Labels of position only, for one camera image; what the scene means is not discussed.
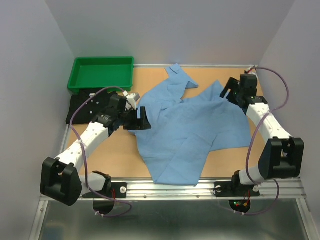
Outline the light blue long sleeve shirt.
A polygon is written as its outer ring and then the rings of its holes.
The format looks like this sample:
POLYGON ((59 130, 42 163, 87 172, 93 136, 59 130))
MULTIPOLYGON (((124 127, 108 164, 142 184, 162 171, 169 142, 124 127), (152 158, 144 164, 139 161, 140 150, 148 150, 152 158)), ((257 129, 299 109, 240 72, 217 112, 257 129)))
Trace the light blue long sleeve shirt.
POLYGON ((210 152, 250 145, 250 125, 237 105, 220 96, 219 81, 185 98, 185 91, 198 83, 178 64, 166 72, 168 78, 139 101, 151 129, 133 134, 155 184, 195 186, 210 152))

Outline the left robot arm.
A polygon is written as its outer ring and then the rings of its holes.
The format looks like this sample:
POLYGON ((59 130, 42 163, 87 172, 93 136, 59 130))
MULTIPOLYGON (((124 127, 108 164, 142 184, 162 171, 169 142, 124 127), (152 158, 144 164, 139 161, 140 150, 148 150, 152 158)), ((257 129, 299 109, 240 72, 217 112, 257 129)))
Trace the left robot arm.
POLYGON ((119 127, 129 131, 151 129, 146 108, 137 107, 139 98, 138 93, 113 94, 107 106, 92 119, 69 148, 43 162, 40 193, 67 206, 88 193, 100 198, 115 196, 109 175, 93 171, 80 176, 79 170, 88 166, 89 156, 119 127))

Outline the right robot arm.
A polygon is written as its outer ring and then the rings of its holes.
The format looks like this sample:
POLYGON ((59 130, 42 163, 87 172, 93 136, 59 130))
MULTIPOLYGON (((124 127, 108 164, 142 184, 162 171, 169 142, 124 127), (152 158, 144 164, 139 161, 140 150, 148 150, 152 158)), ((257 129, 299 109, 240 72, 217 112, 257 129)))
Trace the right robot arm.
POLYGON ((221 98, 243 110, 265 142, 257 165, 236 171, 231 181, 217 187, 220 196, 241 196, 266 180, 297 178, 300 175, 304 141, 284 130, 272 114, 267 100, 257 95, 257 85, 257 76, 245 73, 239 80, 231 77, 220 94, 221 98))

